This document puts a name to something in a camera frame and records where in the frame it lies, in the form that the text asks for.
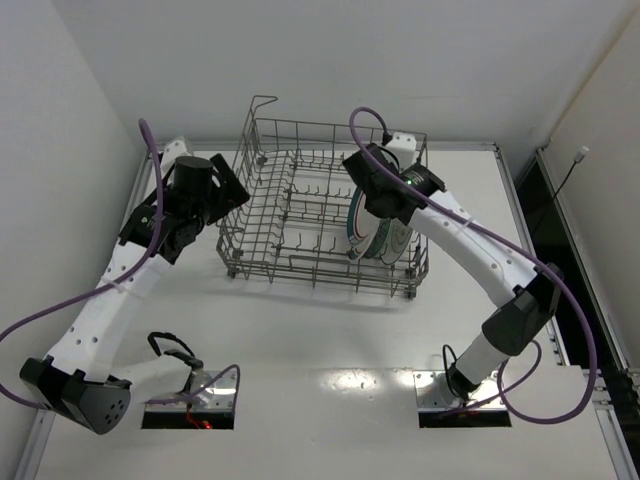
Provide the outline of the white plate green red rim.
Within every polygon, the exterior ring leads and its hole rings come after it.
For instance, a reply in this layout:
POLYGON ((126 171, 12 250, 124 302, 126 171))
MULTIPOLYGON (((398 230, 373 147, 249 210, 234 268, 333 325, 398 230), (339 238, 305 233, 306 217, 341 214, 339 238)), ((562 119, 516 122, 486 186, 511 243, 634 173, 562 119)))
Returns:
POLYGON ((347 257, 355 262, 371 247, 380 225, 380 219, 365 208, 366 195, 357 187, 351 199, 347 215, 347 240, 350 249, 347 257))

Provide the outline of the white plate teal rim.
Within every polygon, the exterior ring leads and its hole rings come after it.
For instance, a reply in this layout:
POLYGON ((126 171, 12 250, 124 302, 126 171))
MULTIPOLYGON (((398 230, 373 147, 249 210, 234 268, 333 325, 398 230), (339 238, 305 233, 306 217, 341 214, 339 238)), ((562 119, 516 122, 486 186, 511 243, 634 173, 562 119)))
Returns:
POLYGON ((413 229, 402 222, 394 221, 391 225, 390 236, 380 254, 380 260, 384 265, 395 264, 406 251, 413 229))
POLYGON ((361 202, 363 199, 364 193, 357 187, 350 201, 346 222, 347 240, 352 247, 364 239, 364 234, 361 232, 361 202))

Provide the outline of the blue floral green plate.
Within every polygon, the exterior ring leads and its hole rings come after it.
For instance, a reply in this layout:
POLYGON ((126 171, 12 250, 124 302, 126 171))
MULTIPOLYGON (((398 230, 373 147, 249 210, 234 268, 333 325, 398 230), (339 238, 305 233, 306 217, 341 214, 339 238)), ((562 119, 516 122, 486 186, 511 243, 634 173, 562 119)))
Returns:
POLYGON ((366 259, 376 258, 382 248, 386 245, 391 228, 391 219, 381 219, 376 230, 376 233, 371 241, 368 249, 366 250, 364 257, 366 259))

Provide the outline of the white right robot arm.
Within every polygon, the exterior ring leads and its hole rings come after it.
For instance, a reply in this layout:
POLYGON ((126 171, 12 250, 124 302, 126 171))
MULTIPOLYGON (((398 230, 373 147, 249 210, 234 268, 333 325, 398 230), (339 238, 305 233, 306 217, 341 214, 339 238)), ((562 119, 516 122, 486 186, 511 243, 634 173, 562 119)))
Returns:
POLYGON ((528 258, 475 231, 444 181, 424 165, 414 163, 399 172, 371 143, 343 166, 365 194, 370 214, 398 220, 433 241, 494 304, 480 334, 441 381, 448 396, 468 399, 495 369, 534 340, 554 314, 558 287, 528 258))

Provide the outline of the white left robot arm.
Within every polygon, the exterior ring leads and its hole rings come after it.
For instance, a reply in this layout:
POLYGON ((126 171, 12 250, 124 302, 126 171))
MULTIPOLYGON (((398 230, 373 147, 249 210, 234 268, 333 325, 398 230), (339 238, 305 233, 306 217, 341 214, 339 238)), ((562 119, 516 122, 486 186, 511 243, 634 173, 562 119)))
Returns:
POLYGON ((98 434, 113 430, 132 404, 190 401, 204 369, 194 354, 165 350, 115 367, 125 333, 146 296, 202 230, 249 199, 225 160, 181 155, 161 196, 132 212, 99 282, 76 320, 44 358, 29 358, 20 378, 44 407, 98 434))

